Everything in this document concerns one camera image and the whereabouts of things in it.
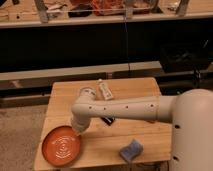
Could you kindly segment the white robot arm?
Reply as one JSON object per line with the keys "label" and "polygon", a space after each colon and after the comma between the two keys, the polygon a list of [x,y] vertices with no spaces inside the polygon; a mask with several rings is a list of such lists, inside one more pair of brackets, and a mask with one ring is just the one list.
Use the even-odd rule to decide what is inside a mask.
{"label": "white robot arm", "polygon": [[213,171],[213,91],[98,101],[92,88],[84,88],[71,111],[72,126],[79,133],[93,117],[170,122],[170,171]]}

